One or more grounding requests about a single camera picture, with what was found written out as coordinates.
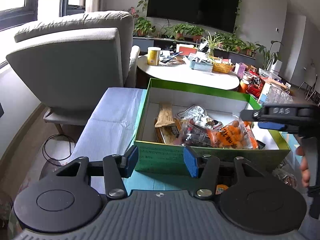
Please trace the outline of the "person's right hand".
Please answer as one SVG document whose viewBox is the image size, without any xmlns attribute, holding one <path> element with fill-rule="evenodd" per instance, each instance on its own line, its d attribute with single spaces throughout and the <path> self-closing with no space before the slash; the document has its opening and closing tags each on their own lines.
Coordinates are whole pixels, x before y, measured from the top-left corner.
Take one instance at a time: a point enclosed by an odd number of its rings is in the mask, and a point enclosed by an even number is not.
<svg viewBox="0 0 320 240">
<path fill-rule="evenodd" d="M 305 157 L 305 153 L 303 151 L 302 146 L 299 146 L 296 149 L 296 155 L 302 158 L 302 161 L 300 163 L 300 170 L 302 174 L 302 184 L 304 187 L 308 187 L 310 182 L 310 171 L 309 171 L 308 161 Z"/>
</svg>

